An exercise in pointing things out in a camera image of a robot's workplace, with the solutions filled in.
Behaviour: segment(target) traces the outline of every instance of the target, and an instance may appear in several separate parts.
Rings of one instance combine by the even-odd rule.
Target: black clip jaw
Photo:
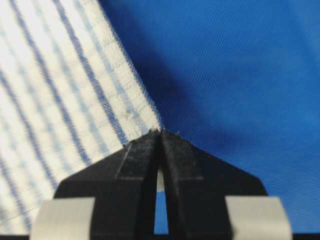
[[[164,175],[169,235],[154,235],[159,166]],[[66,178],[54,198],[95,198],[91,240],[231,240],[227,195],[266,196],[267,192],[257,177],[162,130],[150,131]],[[320,236],[294,234],[293,239]]]

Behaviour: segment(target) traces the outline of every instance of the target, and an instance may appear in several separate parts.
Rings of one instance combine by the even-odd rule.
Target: white striped fabric
[[[0,0],[0,234],[67,176],[159,129],[97,0]]]

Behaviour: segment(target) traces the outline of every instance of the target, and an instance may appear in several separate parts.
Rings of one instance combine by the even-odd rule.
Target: blue stripe
[[[27,229],[27,231],[30,231],[30,229],[31,229],[30,218],[28,216],[28,213],[26,212],[26,209],[25,209],[25,206],[23,205],[23,202],[21,201],[21,197],[20,197],[19,192],[17,191],[17,187],[7,171],[7,166],[5,164],[5,161],[1,158],[1,156],[0,156],[0,169],[1,169],[3,177],[5,178],[6,182],[8,183],[8,186],[10,188],[10,192],[15,199],[15,203],[19,209],[19,212],[21,215],[23,215],[23,223],[25,225],[25,228]]]
[[[140,118],[140,115],[135,110],[131,100],[128,97],[127,92],[125,91],[125,89],[121,85],[121,82],[117,78],[115,70],[111,67],[111,65],[108,61],[108,58],[104,52],[104,49],[98,40],[96,32],[88,19],[88,16],[84,10],[83,5],[78,0],[74,0],[73,3],[74,3],[75,8],[77,9],[77,11],[79,12],[79,15],[82,19],[84,26],[85,26],[85,29],[89,33],[90,38],[95,46],[96,51],[99,53],[99,57],[101,58],[101,61],[103,62],[105,71],[107,73],[109,73],[110,78],[112,80],[113,85],[115,86],[117,93],[122,97],[123,103],[126,107],[126,112],[133,116],[135,124],[139,127],[142,134],[146,134],[149,129],[146,126],[146,124],[144,123],[144,121]]]
[[[61,5],[59,0],[53,0],[54,4],[56,5],[56,8],[58,10],[58,13],[60,15],[60,19],[62,23],[64,24],[64,27],[69,35],[69,38],[74,46],[74,49],[79,57],[80,62],[82,63],[83,69],[88,77],[88,79],[91,81],[92,87],[95,91],[95,94],[97,95],[97,98],[106,114],[106,116],[109,119],[109,122],[111,123],[113,129],[115,130],[117,137],[119,138],[120,142],[122,144],[128,143],[127,136],[125,132],[123,131],[118,119],[116,118],[112,107],[106,98],[104,91],[102,87],[100,86],[100,83],[97,81],[95,74],[88,62],[88,59],[84,56],[83,48],[79,42],[78,37],[75,35],[75,32],[69,22],[68,17],[66,16],[66,12],[64,7]]]
[[[51,170],[49,169],[49,166],[47,165],[46,161],[44,160],[42,152],[39,148],[38,140],[36,138],[36,135],[34,134],[34,130],[31,127],[30,123],[28,122],[17,97],[15,96],[14,92],[12,91],[8,81],[5,79],[5,76],[3,75],[3,72],[1,70],[0,70],[0,82],[2,83],[3,87],[5,88],[8,96],[11,98],[12,103],[15,105],[15,108],[19,114],[19,117],[21,118],[21,121],[23,122],[24,127],[27,130],[28,138],[29,138],[30,142],[32,143],[32,147],[35,152],[35,155],[36,155],[37,159],[39,160],[42,168],[45,171],[46,177],[50,181],[52,187],[55,188],[57,186],[57,182],[56,182],[54,176],[52,175]]]
[[[103,10],[101,4],[99,4],[99,8],[100,8],[101,13],[104,16],[105,21],[111,26],[112,24],[111,24],[109,18],[107,17],[106,12]],[[130,69],[131,69],[131,71],[132,71],[132,73],[133,73],[133,75],[135,77],[136,83],[140,86],[141,91],[142,91],[143,95],[145,96],[147,103],[149,104],[151,110],[153,111],[153,113],[154,113],[154,115],[156,117],[157,123],[159,124],[159,127],[161,129],[164,128],[164,124],[163,124],[162,118],[161,118],[161,116],[160,116],[160,114],[159,114],[159,112],[158,112],[158,110],[156,108],[155,103],[152,101],[151,96],[149,95],[149,92],[147,91],[147,89],[146,89],[146,87],[145,87],[140,75],[138,74],[134,64],[132,63],[131,58],[126,53],[126,50],[123,48],[123,45],[122,45],[122,43],[120,41],[120,38],[118,37],[118,34],[116,33],[116,31],[115,31],[115,29],[113,27],[111,27],[111,32],[112,32],[112,34],[114,36],[115,41],[119,44],[119,46],[120,46],[120,48],[122,50],[122,53],[123,53],[124,58],[125,58],[125,61],[128,63],[128,65],[129,65],[129,67],[130,67]]]
[[[61,99],[61,97],[55,87],[55,84],[50,77],[46,62],[45,62],[44,58],[42,57],[35,41],[33,40],[32,36],[27,28],[27,25],[22,17],[22,14],[20,13],[20,10],[18,9],[16,1],[15,0],[9,0],[9,1],[11,3],[12,9],[15,12],[17,22],[20,25],[20,28],[25,36],[26,42],[29,45],[29,47],[32,49],[33,55],[38,63],[38,66],[42,72],[42,75],[45,79],[45,82],[48,84],[48,87],[50,88],[50,90],[53,94],[55,103],[59,106],[63,120],[64,120],[66,126],[68,127],[68,130],[70,131],[70,134],[72,136],[73,143],[74,143],[79,155],[81,156],[83,162],[88,166],[91,163],[91,160],[88,158],[86,150],[82,146],[82,143],[81,143],[81,141],[78,137],[78,134],[76,132],[76,129],[74,127],[74,124],[69,116],[69,113],[67,112],[67,110],[64,106],[64,103],[63,103],[63,101],[62,101],[62,99]]]
[[[59,158],[61,159],[62,163],[63,163],[63,167],[65,169],[65,171],[68,174],[72,173],[72,168],[71,166],[68,164],[66,157],[64,155],[64,150],[63,147],[61,146],[56,131],[53,128],[53,124],[50,122],[44,108],[42,107],[42,105],[40,104],[40,100],[37,96],[37,91],[35,90],[35,88],[32,86],[29,75],[28,75],[28,71],[24,68],[23,64],[20,62],[19,57],[17,56],[14,48],[12,47],[12,45],[10,44],[10,41],[8,40],[5,31],[3,30],[1,24],[0,24],[0,36],[3,38],[5,44],[8,47],[8,50],[10,52],[10,54],[14,57],[15,63],[17,65],[18,68],[18,72],[21,75],[21,77],[24,79],[24,83],[26,86],[26,89],[28,90],[28,92],[30,93],[32,100],[35,104],[35,108],[36,110],[39,112],[39,114],[41,115],[45,126],[46,126],[46,130],[50,133],[51,139],[53,141],[53,147],[56,153],[58,153]]]
[[[25,159],[21,156],[20,152],[17,150],[17,142],[15,140],[15,136],[11,132],[11,129],[10,129],[10,126],[9,126],[8,122],[2,116],[1,112],[0,112],[0,123],[1,123],[2,128],[4,129],[4,131],[8,134],[9,141],[10,141],[10,147],[17,154],[17,157],[19,158],[20,163],[21,163],[23,169],[25,170],[26,176],[28,178],[28,184],[32,187],[32,190],[35,193],[37,204],[38,204],[38,206],[40,206],[42,201],[43,201],[42,193],[39,191],[33,175],[28,170],[28,166],[26,165]]]
[[[80,105],[80,109],[86,117],[86,120],[87,120],[87,123],[89,126],[89,130],[93,134],[95,141],[99,146],[100,152],[108,155],[110,153],[109,149],[108,149],[103,137],[101,136],[99,129],[97,128],[97,126],[95,124],[93,116],[90,114],[89,109],[87,108],[86,104],[83,101],[84,98],[82,97],[82,95],[80,93],[80,90],[77,86],[77,83],[75,82],[75,79],[74,79],[74,76],[71,72],[71,69],[67,64],[65,56],[63,55],[62,50],[59,47],[58,42],[56,41],[52,31],[50,30],[49,25],[46,23],[44,13],[43,13],[42,9],[39,7],[39,2],[37,0],[33,0],[32,3],[33,3],[33,6],[36,10],[36,15],[40,18],[40,20],[42,22],[44,32],[50,38],[50,41],[52,44],[52,49],[59,59],[61,69],[62,69],[64,75],[68,79],[68,83],[72,89],[72,93],[75,95],[77,103]]]

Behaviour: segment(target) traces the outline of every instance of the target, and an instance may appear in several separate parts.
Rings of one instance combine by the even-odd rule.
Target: white tape
[[[89,240],[94,197],[45,201],[33,224],[30,240]]]
[[[288,217],[278,197],[226,196],[233,240],[292,240]]]

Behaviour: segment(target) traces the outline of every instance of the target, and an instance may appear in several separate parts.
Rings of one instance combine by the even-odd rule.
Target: blue twill fabric
[[[30,232],[62,179],[163,126],[259,177],[294,233],[320,232],[319,12],[319,0],[0,0],[0,234]],[[166,234],[164,192],[156,201]]]
[[[320,1],[100,2],[165,128],[259,177],[295,233],[319,233]]]

